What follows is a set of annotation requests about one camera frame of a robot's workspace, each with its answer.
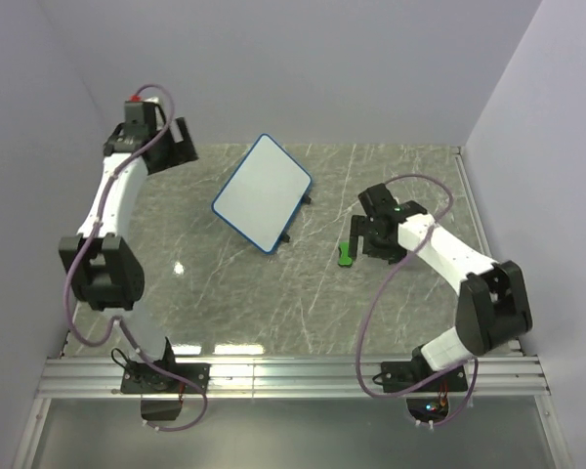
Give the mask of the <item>blue framed whiteboard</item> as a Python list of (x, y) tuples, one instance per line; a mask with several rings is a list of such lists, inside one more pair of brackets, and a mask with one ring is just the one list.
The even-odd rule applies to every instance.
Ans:
[(312, 184), (311, 174), (272, 136), (262, 134), (217, 193), (211, 208), (257, 249), (272, 254)]

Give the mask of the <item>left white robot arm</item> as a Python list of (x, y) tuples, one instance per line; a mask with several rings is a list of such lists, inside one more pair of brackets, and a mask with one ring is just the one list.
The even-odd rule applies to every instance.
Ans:
[(157, 98), (132, 96), (103, 145), (102, 176), (90, 211), (77, 233), (59, 243), (63, 298), (75, 298), (107, 320), (101, 338), (88, 338), (68, 311), (72, 336), (98, 348), (119, 330), (132, 352), (120, 362), (125, 382), (140, 394), (206, 392), (209, 368), (178, 363), (169, 338), (151, 324), (143, 300), (145, 272), (127, 240), (146, 178), (197, 158), (183, 118), (163, 109)]

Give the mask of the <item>green whiteboard eraser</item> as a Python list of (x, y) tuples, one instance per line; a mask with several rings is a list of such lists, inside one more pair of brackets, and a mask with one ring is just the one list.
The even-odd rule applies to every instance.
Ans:
[(347, 241), (341, 241), (338, 245), (339, 257), (337, 263), (341, 268), (350, 268), (355, 261), (349, 254), (349, 247)]

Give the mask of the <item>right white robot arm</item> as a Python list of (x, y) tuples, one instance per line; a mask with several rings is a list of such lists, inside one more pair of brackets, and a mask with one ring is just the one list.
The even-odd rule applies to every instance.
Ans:
[(531, 331), (533, 319), (518, 264), (479, 253), (418, 202), (397, 201), (384, 184), (364, 190), (358, 200), (364, 213), (351, 220), (351, 260), (362, 253), (402, 266), (416, 256), (457, 295), (454, 324), (447, 331), (415, 348), (409, 361), (381, 367), (378, 379), (384, 393), (434, 390), (447, 372)]

